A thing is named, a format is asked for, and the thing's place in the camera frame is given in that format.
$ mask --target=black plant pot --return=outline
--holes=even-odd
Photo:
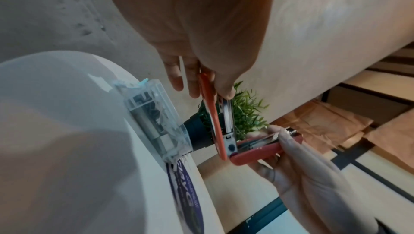
[[[195,113],[191,118],[184,122],[184,126],[190,136],[191,144],[193,145],[193,151],[214,144],[211,132],[207,131],[198,113]]]

